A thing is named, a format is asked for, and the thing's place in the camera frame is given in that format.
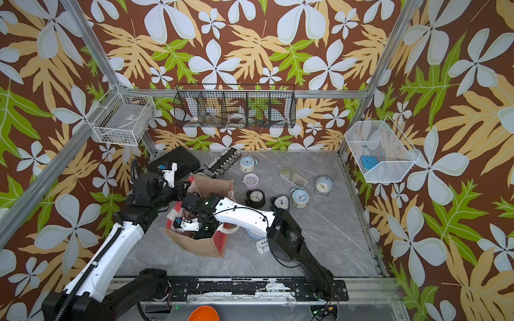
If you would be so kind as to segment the black twin-bell alarm clock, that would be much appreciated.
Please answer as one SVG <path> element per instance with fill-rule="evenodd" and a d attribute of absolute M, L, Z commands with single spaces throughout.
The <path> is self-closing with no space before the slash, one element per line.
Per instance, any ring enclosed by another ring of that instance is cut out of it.
<path fill-rule="evenodd" d="M 266 203 L 266 197 L 263 191 L 253 189 L 246 192 L 245 205 L 253 209 L 260 209 Z"/>

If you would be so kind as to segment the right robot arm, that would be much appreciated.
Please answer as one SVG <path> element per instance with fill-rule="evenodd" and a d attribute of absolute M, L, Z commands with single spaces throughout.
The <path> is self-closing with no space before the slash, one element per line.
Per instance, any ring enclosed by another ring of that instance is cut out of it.
<path fill-rule="evenodd" d="M 191 232 L 197 239 L 211 237 L 224 224 L 245 228 L 259 238 L 265 238 L 276 261 L 292 268 L 300 267 L 307 279 L 307 288 L 316 298 L 329 300 L 333 293 L 333 274 L 323 267 L 307 247 L 302 229 L 284 209 L 261 211 L 241 205 L 223 195 L 210 193 L 200 197 L 189 193 L 178 203 L 184 214 L 173 220 L 179 231 Z"/>

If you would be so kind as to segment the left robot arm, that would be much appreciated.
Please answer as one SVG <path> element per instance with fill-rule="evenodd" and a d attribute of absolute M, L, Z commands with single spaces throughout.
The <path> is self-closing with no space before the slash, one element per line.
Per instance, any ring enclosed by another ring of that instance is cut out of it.
<path fill-rule="evenodd" d="M 116 213 L 111 233 L 80 274 L 60 293 L 51 293 L 41 309 L 45 320 L 116 320 L 146 298 L 169 295 L 165 270 L 147 268 L 129 284 L 107 289 L 134 245 L 147 232 L 159 211 L 184 198 L 190 183 L 175 183 L 178 165 L 163 162 L 156 173 L 139 173 L 131 165 L 133 191 L 125 208 Z"/>

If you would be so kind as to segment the canvas bag with red sides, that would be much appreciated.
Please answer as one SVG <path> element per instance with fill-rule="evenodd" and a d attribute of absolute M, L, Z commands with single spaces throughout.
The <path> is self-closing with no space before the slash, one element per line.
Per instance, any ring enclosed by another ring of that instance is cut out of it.
<path fill-rule="evenodd" d="M 206 198 L 210 193 L 234 200 L 232 180 L 191 174 L 187 181 L 191 183 L 187 191 L 194 195 L 193 201 Z M 178 201 L 167 213 L 164 232 L 182 250 L 202 257 L 221 258 L 224 256 L 228 236 L 237 230 L 235 225 L 219 223 L 213 217 L 204 220 L 201 215 L 192 213 Z"/>

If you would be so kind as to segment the blue square alarm clock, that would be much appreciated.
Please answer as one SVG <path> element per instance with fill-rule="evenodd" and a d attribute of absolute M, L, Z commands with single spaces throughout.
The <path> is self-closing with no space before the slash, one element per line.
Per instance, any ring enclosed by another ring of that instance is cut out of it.
<path fill-rule="evenodd" d="M 262 239 L 266 239 L 266 236 L 255 235 L 250 230 L 246 230 L 246 233 L 248 234 L 250 239 L 253 239 L 255 241 L 260 241 Z"/>

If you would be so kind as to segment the lilac round alarm clock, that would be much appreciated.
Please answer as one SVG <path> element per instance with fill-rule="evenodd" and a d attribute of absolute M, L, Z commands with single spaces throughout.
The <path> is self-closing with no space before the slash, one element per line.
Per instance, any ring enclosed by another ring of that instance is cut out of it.
<path fill-rule="evenodd" d="M 243 179 L 242 183 L 248 190 L 257 189 L 260 183 L 259 176 L 255 173 L 247 173 Z"/>

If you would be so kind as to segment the dark green alarm clock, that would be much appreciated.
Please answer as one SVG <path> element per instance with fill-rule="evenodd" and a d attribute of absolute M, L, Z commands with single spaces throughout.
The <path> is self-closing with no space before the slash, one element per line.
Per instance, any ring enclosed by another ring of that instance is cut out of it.
<path fill-rule="evenodd" d="M 278 195 L 270 200 L 270 208 L 276 212 L 278 210 L 289 211 L 290 210 L 290 199 L 287 195 Z"/>

